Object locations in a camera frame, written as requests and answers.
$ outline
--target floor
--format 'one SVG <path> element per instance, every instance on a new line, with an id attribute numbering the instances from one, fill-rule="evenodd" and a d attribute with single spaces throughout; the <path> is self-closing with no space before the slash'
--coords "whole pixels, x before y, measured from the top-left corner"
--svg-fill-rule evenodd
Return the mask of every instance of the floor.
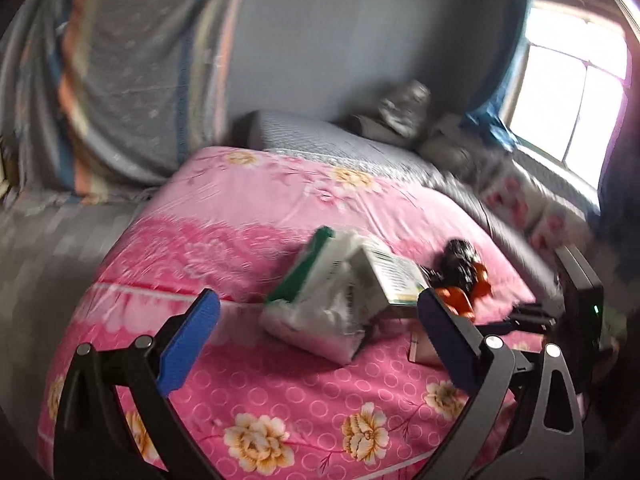
<path id="1" fill-rule="evenodd" d="M 98 264 L 139 209 L 0 209 L 0 406 L 32 453 L 49 361 Z"/>

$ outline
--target green object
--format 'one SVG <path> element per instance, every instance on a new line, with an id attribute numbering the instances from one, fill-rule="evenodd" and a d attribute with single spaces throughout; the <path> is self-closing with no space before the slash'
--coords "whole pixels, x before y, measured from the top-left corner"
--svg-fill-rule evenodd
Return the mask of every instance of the green object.
<path id="1" fill-rule="evenodd" d="M 330 227 L 323 226 L 319 228 L 298 256 L 293 269 L 289 271 L 280 285 L 267 296 L 266 302 L 271 303 L 272 301 L 283 300 L 287 301 L 287 303 L 293 303 L 300 290 L 302 290 L 322 248 L 334 237 L 335 231 Z"/>

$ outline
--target metal bolt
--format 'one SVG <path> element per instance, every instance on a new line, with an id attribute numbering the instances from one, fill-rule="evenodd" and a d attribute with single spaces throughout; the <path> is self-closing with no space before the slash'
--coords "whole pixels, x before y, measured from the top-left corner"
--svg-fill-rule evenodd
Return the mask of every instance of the metal bolt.
<path id="1" fill-rule="evenodd" d="M 76 348 L 76 354 L 87 355 L 91 351 L 91 345 L 89 343 L 81 343 Z"/>
<path id="2" fill-rule="evenodd" d="M 504 344 L 502 342 L 502 339 L 500 339 L 497 335 L 490 335 L 484 341 L 489 348 L 493 348 L 494 350 L 502 348 L 502 345 Z"/>
<path id="3" fill-rule="evenodd" d="M 134 341 L 134 345 L 136 346 L 136 348 L 140 348 L 141 350 L 143 350 L 145 348 L 149 348 L 153 341 L 154 339 L 151 336 L 141 335 L 136 338 L 136 340 Z"/>
<path id="4" fill-rule="evenodd" d="M 562 354 L 560 347 L 558 345 L 554 345 L 553 343 L 549 343 L 545 346 L 546 353 L 548 353 L 551 357 L 560 357 Z"/>

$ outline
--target gray wall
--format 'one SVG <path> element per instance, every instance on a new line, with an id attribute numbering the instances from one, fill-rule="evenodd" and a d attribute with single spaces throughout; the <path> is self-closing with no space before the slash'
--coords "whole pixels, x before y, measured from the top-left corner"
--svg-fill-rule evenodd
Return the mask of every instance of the gray wall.
<path id="1" fill-rule="evenodd" d="M 334 120 L 375 108 L 411 78 L 431 88 L 437 110 L 460 112 L 476 84 L 465 70 L 478 1 L 245 0 L 230 118 L 270 108 Z"/>

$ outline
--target floral bedspread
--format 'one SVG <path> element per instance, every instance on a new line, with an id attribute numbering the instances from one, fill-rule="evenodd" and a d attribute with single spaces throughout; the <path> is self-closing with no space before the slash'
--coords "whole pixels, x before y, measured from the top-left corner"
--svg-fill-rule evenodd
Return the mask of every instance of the floral bedspread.
<path id="1" fill-rule="evenodd" d="M 449 198 L 418 185 L 298 158 L 206 148 L 173 177 L 105 258 L 54 356 L 38 428 L 52 471 L 54 425 L 74 349 L 128 346 L 183 313 L 204 288 L 222 316 L 186 384 L 170 400 L 228 479 L 411 478 L 444 439 L 466 401 L 444 370 L 407 360 L 402 322 L 382 324 L 346 367 L 262 332 L 260 303 L 321 225 L 373 234 L 430 265 L 453 237 L 471 241 L 493 295 L 478 322 L 503 317 L 532 294 L 488 235 Z M 512 347 L 540 349 L 513 334 Z M 161 466 L 130 393 L 118 390 L 144 458 Z M 500 444 L 506 400 L 480 460 Z"/>

